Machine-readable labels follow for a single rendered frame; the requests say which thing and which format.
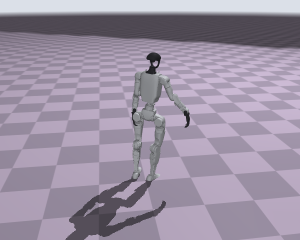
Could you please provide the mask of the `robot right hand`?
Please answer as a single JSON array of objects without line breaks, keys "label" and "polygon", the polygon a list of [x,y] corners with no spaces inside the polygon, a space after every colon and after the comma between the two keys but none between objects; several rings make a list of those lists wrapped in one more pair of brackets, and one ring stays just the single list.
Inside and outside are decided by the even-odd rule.
[{"label": "robot right hand", "polygon": [[183,113],[184,113],[184,116],[186,116],[186,122],[187,122],[187,124],[186,124],[185,128],[187,128],[189,126],[189,124],[190,124],[190,116],[189,116],[190,113],[187,112],[186,110]]}]

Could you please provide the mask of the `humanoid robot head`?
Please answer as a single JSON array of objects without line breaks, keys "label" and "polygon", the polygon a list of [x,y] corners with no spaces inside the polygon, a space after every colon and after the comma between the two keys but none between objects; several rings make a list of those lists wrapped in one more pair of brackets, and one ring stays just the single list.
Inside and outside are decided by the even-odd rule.
[{"label": "humanoid robot head", "polygon": [[[159,67],[160,60],[161,60],[161,56],[160,56],[158,53],[152,52],[152,53],[150,53],[150,54],[147,55],[146,59],[147,59],[147,60],[150,60],[151,66],[149,67],[149,70],[146,71],[145,73],[147,73],[147,74],[152,74],[152,75],[153,75],[153,74],[156,74],[156,71],[155,71],[155,70],[156,70],[156,68]],[[153,63],[154,63],[155,61],[158,61],[157,66],[154,66],[154,65],[153,65]]]}]

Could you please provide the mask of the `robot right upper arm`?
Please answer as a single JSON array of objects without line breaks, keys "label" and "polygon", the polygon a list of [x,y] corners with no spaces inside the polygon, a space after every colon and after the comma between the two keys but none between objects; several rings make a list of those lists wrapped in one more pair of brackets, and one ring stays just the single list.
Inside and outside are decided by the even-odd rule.
[{"label": "robot right upper arm", "polygon": [[174,95],[175,93],[173,93],[173,88],[172,88],[172,86],[171,86],[169,77],[168,77],[168,76],[165,76],[165,75],[160,75],[160,76],[159,76],[159,82],[160,82],[160,84],[162,84],[162,85],[164,86],[165,91],[166,91],[166,93],[167,93],[169,99],[170,99],[171,101],[174,101],[174,100],[173,100],[173,95]]}]

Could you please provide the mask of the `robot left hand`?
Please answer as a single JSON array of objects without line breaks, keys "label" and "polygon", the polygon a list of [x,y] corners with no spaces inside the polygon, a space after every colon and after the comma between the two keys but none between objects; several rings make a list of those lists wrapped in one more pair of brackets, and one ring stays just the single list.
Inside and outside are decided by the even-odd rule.
[{"label": "robot left hand", "polygon": [[[133,110],[132,110],[132,120],[133,120],[133,114],[136,112],[136,109],[134,108]],[[137,126],[136,124],[135,124],[135,121],[133,120],[133,125],[135,125],[135,126]]]}]

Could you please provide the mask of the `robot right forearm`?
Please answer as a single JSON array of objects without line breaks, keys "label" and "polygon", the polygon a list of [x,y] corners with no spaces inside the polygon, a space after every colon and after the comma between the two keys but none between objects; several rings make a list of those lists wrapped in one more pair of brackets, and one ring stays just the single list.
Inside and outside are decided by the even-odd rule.
[{"label": "robot right forearm", "polygon": [[187,114],[189,113],[189,109],[181,102],[177,94],[174,94],[172,98],[174,100],[174,104],[183,112],[183,114],[184,111],[187,111]]}]

